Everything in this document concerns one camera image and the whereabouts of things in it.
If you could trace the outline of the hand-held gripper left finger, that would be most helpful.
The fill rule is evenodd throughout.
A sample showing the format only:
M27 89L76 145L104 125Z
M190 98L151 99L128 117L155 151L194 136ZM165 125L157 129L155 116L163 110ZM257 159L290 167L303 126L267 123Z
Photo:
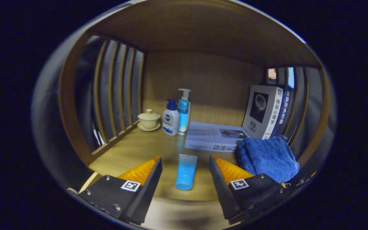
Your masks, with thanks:
M105 175L79 193L103 213L136 225L143 224L162 173L157 156L118 177Z

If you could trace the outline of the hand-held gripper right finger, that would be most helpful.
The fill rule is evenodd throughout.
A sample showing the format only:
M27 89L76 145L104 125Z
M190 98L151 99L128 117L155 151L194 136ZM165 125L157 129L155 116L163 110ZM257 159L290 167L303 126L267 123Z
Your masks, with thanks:
M255 221L288 197L287 186L270 176L254 176L213 155L209 157L209 170L229 224Z

